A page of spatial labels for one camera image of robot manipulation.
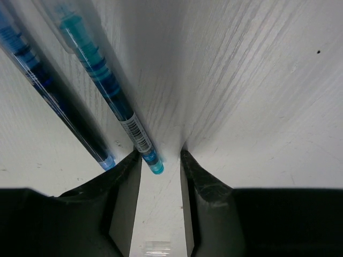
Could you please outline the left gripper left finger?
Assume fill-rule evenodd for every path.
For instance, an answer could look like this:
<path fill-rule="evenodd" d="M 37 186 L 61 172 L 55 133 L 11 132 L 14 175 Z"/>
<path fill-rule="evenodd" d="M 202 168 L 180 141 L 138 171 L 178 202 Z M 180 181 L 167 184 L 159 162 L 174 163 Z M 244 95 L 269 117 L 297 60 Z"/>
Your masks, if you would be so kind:
<path fill-rule="evenodd" d="M 140 178 L 133 151 L 58 197 L 1 189 L 1 256 L 129 256 Z"/>

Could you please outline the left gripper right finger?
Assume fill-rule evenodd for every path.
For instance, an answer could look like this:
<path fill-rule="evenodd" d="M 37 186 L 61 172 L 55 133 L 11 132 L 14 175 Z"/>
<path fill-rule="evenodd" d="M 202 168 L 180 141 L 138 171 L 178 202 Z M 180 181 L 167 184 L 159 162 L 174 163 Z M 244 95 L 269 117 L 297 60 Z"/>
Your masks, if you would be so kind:
<path fill-rule="evenodd" d="M 188 256 L 342 256 L 341 189 L 231 188 L 180 157 Z"/>

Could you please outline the blue gel pen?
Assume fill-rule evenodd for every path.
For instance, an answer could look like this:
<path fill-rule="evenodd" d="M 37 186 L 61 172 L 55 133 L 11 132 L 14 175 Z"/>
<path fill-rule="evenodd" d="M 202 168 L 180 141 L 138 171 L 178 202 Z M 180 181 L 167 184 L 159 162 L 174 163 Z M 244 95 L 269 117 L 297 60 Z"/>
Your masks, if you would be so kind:
<path fill-rule="evenodd" d="M 91 20 L 82 13 L 80 4 L 34 1 L 34 5 L 60 43 L 78 58 L 150 170 L 156 175 L 163 173 L 163 162 L 109 66 L 91 29 Z"/>
<path fill-rule="evenodd" d="M 64 83 L 41 60 L 4 4 L 1 4 L 1 49 L 103 170 L 113 168 L 115 157 L 100 133 L 82 114 Z"/>

